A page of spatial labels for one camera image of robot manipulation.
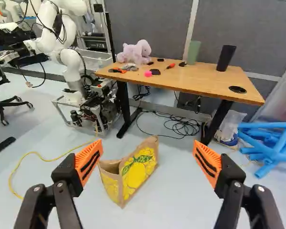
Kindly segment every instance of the desk top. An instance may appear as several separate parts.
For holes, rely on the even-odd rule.
[[[100,69],[95,74],[99,77],[245,104],[261,106],[265,103],[261,94],[240,67],[228,66],[227,71],[219,72],[216,70],[216,64],[212,63],[197,62],[195,65],[180,67],[178,64],[182,62],[181,60],[165,59],[164,62],[158,62],[156,58],[153,58],[152,61],[154,64],[141,65],[137,72],[109,73],[109,69],[121,68],[125,65],[125,63],[116,62]],[[172,69],[166,69],[172,63],[175,63],[176,66]],[[145,77],[144,72],[149,69],[159,69],[161,75]],[[230,86],[245,88],[247,92],[245,94],[235,93],[229,89]]]

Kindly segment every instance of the plush bunny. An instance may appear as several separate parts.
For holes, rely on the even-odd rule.
[[[117,54],[120,63],[133,62],[135,64],[147,64],[151,61],[149,56],[152,49],[146,40],[140,40],[137,44],[123,44],[123,52]]]

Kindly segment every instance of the paper bag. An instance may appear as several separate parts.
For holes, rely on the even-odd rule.
[[[132,198],[158,166],[158,136],[145,139],[120,160],[101,160],[101,179],[110,199],[120,207]]]

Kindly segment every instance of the clear plastic bag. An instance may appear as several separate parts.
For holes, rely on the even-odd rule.
[[[217,140],[224,142],[232,140],[234,138],[234,134],[237,134],[238,124],[243,121],[246,115],[246,113],[230,110],[218,129],[220,132],[217,131],[216,133],[215,137]]]

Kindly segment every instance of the cubicle wall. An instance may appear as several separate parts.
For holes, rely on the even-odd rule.
[[[105,0],[115,49],[146,39],[152,56],[182,59],[193,0]]]
[[[231,65],[241,66],[266,99],[286,70],[286,1],[200,0],[192,40],[202,42],[198,61],[217,63],[224,44],[236,45]],[[195,96],[181,94],[179,107]],[[218,100],[203,98],[210,114]],[[252,117],[257,106],[235,103]]]

